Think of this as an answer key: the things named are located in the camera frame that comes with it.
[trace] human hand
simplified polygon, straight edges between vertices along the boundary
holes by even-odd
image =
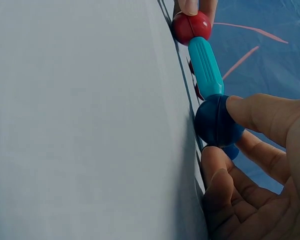
[[[173,15],[179,12],[189,16],[197,15],[198,1],[199,10],[209,17],[212,25],[215,21],[218,0],[174,0]]]
[[[284,147],[267,144],[245,130],[237,147],[284,188],[259,187],[217,147],[202,151],[207,190],[204,213],[211,239],[300,239],[300,100],[256,94],[229,97],[226,107],[240,125]]]

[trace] blue background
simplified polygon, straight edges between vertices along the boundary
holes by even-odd
[[[262,29],[288,44],[233,26],[213,26],[210,43],[223,76],[252,48],[259,46],[225,80],[226,95],[256,93],[300,99],[300,0],[220,0],[215,22]],[[262,134],[263,141],[277,146]],[[235,164],[261,187],[279,193],[282,186],[241,153]]]

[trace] white surface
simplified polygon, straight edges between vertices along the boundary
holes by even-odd
[[[0,0],[0,240],[203,239],[190,111],[157,1]]]

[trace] blue ball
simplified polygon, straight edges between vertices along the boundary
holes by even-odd
[[[229,115],[226,108],[228,97],[221,94],[209,96],[195,114],[195,132],[210,146],[228,147],[236,143],[245,130]]]
[[[240,152],[240,150],[234,144],[223,147],[222,150],[231,160],[234,160]]]

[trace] teal handle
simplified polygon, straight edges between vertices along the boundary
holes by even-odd
[[[224,81],[210,43],[203,37],[193,38],[188,45],[196,82],[204,99],[225,92]]]

